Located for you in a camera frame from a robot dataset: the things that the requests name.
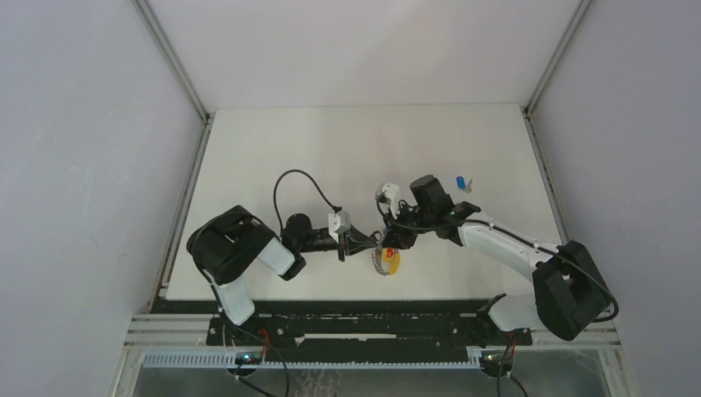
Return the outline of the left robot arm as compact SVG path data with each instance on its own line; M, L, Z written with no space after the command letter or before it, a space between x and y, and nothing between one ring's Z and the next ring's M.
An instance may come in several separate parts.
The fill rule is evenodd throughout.
M277 234L241 205L211 219L189 237L186 250L205 278L227 320L227 335L240 345L253 342L259 324L251 316L255 304L243 275L259 262L283 280L306 266L304 253L334 251L339 261L379 245L379 232L366 235L355 228L348 212L337 209L325 227L312 226L309 216L296 213Z

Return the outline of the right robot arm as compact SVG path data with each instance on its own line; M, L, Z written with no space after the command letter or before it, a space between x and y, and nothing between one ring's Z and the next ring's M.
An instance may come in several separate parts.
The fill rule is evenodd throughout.
M498 344L510 332L533 328L572 341L590 324L619 315L619 302L584 244L527 237L473 203L454 202L434 175L414 180L410 191L415 204L401 198L396 184L384 183L376 190L375 205L386 228L385 248L408 250L418 236L433 232L495 259L532 286L523 294L497 294L479 309L477 325L483 341Z

